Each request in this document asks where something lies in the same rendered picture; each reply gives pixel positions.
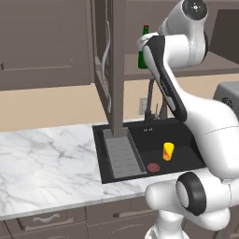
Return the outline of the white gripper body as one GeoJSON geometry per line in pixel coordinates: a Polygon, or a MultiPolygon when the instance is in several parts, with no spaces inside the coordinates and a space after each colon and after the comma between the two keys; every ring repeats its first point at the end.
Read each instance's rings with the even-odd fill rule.
{"type": "Polygon", "coordinates": [[[159,37],[157,32],[142,35],[137,40],[138,50],[143,51],[145,46],[152,45],[159,37]]]}

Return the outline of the brown wall cabinet shelf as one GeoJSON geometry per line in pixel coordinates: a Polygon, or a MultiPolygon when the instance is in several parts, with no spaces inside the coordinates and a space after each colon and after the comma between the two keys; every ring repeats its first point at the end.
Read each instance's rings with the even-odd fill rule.
{"type": "MultiPolygon", "coordinates": [[[[239,10],[239,0],[204,0],[208,7],[205,32],[211,41],[219,9],[239,10]]],[[[155,32],[179,0],[126,0],[125,9],[125,58],[124,77],[126,80],[151,78],[147,69],[138,68],[136,40],[147,24],[150,32],[155,32]]],[[[204,61],[197,66],[176,70],[177,77],[234,74],[239,73],[239,64],[209,50],[204,61]]]]}

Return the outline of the grey sink draining rack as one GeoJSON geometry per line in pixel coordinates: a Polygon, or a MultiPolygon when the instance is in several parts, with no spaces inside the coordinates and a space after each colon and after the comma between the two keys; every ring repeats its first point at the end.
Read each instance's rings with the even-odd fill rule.
{"type": "Polygon", "coordinates": [[[114,178],[141,176],[147,172],[128,128],[123,129],[121,137],[114,137],[110,129],[103,130],[103,134],[114,178]]]}

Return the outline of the red sink drain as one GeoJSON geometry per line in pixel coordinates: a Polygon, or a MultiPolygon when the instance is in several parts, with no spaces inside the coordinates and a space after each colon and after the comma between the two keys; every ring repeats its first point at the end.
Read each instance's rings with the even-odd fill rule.
{"type": "Polygon", "coordinates": [[[160,171],[160,166],[157,163],[152,162],[148,164],[148,170],[151,173],[156,173],[160,171]]]}

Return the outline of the yellow red cup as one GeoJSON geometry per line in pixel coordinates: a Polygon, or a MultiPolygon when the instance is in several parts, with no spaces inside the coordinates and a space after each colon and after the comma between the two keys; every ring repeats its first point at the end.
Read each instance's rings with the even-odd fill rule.
{"type": "Polygon", "coordinates": [[[172,159],[174,149],[175,145],[171,142],[165,142],[163,144],[162,157],[165,161],[170,161],[172,159]]]}

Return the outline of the green beer bottle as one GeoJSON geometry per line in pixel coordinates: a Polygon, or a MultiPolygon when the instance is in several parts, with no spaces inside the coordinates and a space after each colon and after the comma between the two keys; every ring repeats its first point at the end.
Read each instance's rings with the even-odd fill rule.
{"type": "Polygon", "coordinates": [[[143,52],[143,46],[146,41],[146,38],[144,37],[144,35],[146,35],[146,34],[148,34],[148,25],[144,25],[142,36],[138,40],[138,44],[139,44],[138,68],[140,68],[140,69],[148,68],[144,61],[144,52],[143,52]]]}

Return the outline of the grey wall outlet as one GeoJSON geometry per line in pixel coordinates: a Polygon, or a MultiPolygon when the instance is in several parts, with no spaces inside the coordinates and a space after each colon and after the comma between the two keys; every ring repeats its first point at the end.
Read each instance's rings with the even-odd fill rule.
{"type": "Polygon", "coordinates": [[[148,99],[147,98],[140,98],[139,99],[139,114],[144,115],[147,109],[148,99]]]}

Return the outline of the brown closed cabinet door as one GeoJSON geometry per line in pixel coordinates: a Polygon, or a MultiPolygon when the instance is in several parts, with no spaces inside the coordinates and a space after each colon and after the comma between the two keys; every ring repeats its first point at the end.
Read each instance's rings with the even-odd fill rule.
{"type": "Polygon", "coordinates": [[[0,0],[0,91],[92,80],[90,0],[0,0]]]}

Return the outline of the brown open cabinet door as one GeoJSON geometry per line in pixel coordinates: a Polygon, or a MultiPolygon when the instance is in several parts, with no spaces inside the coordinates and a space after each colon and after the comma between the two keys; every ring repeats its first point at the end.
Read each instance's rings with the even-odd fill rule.
{"type": "Polygon", "coordinates": [[[105,111],[111,132],[123,136],[123,89],[126,0],[91,0],[93,48],[95,63],[94,83],[105,111]],[[108,52],[107,80],[111,95],[111,112],[100,82],[101,63],[105,51],[105,22],[109,22],[111,43],[108,52]]]}

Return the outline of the brown drawer front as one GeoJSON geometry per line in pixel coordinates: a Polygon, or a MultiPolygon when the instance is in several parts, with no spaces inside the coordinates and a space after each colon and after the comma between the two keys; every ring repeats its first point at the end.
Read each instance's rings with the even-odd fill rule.
{"type": "Polygon", "coordinates": [[[85,209],[80,207],[35,216],[15,218],[9,221],[7,225],[13,234],[17,234],[21,232],[33,232],[67,226],[85,221],[85,209]]]}
{"type": "Polygon", "coordinates": [[[133,212],[150,209],[144,197],[137,197],[116,202],[95,204],[86,207],[89,225],[116,221],[123,218],[113,218],[113,213],[133,212]]]}

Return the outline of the grey countertop appliance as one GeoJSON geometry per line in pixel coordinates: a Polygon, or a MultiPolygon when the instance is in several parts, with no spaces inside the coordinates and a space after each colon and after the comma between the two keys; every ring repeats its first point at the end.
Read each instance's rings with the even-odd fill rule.
{"type": "Polygon", "coordinates": [[[229,106],[239,119],[239,81],[219,83],[214,93],[214,99],[229,106]]]}

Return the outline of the brown base cabinet door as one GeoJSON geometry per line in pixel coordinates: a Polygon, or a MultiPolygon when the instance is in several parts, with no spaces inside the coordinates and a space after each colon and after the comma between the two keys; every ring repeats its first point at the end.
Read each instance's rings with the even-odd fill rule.
{"type": "Polygon", "coordinates": [[[157,214],[152,213],[91,225],[88,227],[89,239],[145,239],[156,218],[157,214]]]}

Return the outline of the dark sink faucet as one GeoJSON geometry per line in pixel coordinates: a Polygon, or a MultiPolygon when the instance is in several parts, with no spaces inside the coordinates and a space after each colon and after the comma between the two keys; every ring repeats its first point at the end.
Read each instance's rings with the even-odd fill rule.
{"type": "Polygon", "coordinates": [[[167,103],[165,98],[162,98],[162,106],[160,112],[155,114],[151,113],[151,102],[152,102],[152,93],[153,85],[156,80],[153,78],[148,83],[148,97],[147,97],[147,107],[145,110],[145,122],[150,122],[152,120],[166,120],[167,119],[167,103]]]}

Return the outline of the black sink basin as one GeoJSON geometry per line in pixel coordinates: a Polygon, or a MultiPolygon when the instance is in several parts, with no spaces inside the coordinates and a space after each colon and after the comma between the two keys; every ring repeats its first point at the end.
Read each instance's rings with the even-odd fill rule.
{"type": "Polygon", "coordinates": [[[129,129],[147,172],[141,176],[114,178],[107,157],[103,134],[103,130],[109,129],[109,126],[93,126],[94,142],[103,184],[205,168],[203,158],[196,146],[194,137],[182,122],[176,119],[157,119],[145,123],[141,120],[126,122],[123,126],[129,129]],[[175,145],[170,161],[165,161],[162,157],[163,144],[165,142],[171,142],[175,145]],[[160,166],[159,172],[151,173],[148,170],[148,164],[152,162],[160,166]]]}

